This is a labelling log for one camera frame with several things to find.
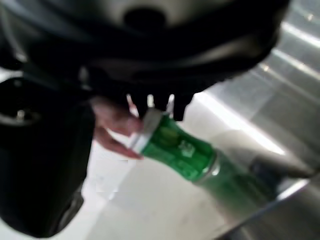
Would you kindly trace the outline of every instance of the black device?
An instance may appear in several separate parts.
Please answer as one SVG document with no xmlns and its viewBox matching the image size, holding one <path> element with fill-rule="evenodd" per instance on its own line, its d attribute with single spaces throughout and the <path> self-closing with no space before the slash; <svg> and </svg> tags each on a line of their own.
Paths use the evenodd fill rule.
<svg viewBox="0 0 320 240">
<path fill-rule="evenodd" d="M 246 72 L 276 44 L 289 0 L 1 0 L 0 217 L 51 237 L 82 205 L 105 96 L 142 117 L 147 96 L 181 121 L 195 93 Z"/>
</svg>

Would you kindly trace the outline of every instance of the hand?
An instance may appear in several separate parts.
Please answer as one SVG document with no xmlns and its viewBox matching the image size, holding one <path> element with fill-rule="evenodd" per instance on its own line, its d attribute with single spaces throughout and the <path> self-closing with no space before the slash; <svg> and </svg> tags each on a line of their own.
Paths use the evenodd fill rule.
<svg viewBox="0 0 320 240">
<path fill-rule="evenodd" d="M 128 110 L 107 98 L 97 96 L 90 102 L 96 117 L 94 138 L 107 150 L 129 158 L 140 159 L 140 155 L 113 139 L 108 130 L 129 137 L 134 132 L 141 130 L 143 123 L 131 115 Z"/>
</svg>

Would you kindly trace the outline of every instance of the round hole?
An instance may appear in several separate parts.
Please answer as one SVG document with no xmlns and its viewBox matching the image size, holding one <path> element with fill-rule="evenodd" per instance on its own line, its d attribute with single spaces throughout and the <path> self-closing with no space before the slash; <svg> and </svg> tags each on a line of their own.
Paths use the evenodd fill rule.
<svg viewBox="0 0 320 240">
<path fill-rule="evenodd" d="M 139 32 L 155 33 L 165 27 L 166 18 L 160 11 L 149 8 L 139 8 L 129 11 L 124 16 L 124 23 Z"/>
</svg>

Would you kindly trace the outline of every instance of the bottle label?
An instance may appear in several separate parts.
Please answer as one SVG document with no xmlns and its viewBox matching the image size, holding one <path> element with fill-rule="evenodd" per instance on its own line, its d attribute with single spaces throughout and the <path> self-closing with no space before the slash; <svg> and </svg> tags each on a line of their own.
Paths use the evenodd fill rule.
<svg viewBox="0 0 320 240">
<path fill-rule="evenodd" d="M 209 143 L 184 132 L 167 115 L 161 116 L 141 154 L 168 165 L 188 181 L 202 178 L 216 158 Z"/>
</svg>

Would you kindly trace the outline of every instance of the green plastic bottle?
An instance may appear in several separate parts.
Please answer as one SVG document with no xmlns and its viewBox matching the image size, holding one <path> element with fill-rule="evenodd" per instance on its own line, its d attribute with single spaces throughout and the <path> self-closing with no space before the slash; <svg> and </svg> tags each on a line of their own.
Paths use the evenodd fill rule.
<svg viewBox="0 0 320 240">
<path fill-rule="evenodd" d="M 167 165 L 235 213 L 270 201 L 266 185 L 210 143 L 184 132 L 167 114 L 150 109 L 143 121 L 143 130 L 132 136 L 135 152 Z"/>
</svg>

